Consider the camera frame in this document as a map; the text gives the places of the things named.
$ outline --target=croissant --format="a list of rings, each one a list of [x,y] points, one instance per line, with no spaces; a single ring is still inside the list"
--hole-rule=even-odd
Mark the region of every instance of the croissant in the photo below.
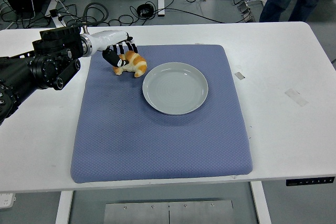
[[[134,51],[127,51],[125,54],[119,55],[120,59],[127,60],[129,63],[122,67],[113,67],[113,71],[117,75],[121,75],[122,72],[135,72],[134,77],[138,78],[142,76],[147,69],[146,60]]]

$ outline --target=blue mat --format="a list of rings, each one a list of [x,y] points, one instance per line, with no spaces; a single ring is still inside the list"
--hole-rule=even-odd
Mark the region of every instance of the blue mat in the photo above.
[[[142,94],[146,73],[116,76],[92,56],[73,149],[76,183],[248,174],[252,160],[232,73],[221,46],[139,46],[152,68],[194,66],[207,79],[207,99],[180,116],[152,108]]]

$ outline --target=white ceramic plate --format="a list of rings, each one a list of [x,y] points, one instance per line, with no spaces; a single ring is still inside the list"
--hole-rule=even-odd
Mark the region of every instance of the white ceramic plate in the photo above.
[[[208,83],[196,68],[169,62],[153,68],[144,78],[142,92],[147,102],[168,115],[183,115],[200,107],[208,94]]]

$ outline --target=robotic arm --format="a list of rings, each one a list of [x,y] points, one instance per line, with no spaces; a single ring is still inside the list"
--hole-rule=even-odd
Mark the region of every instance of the robotic arm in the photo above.
[[[125,31],[80,34],[79,27],[41,31],[41,40],[33,42],[33,51],[12,57],[0,57],[0,125],[11,116],[36,89],[61,90],[80,69],[81,57],[102,51],[103,58],[115,67],[128,64],[122,43],[137,52],[132,37]]]

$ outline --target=power outlet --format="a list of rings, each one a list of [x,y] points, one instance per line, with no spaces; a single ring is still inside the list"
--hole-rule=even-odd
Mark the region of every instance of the power outlet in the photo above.
[[[286,180],[286,186],[330,184],[333,183],[334,180],[335,177],[288,179]]]
[[[0,208],[12,207],[15,201],[15,194],[0,194]]]

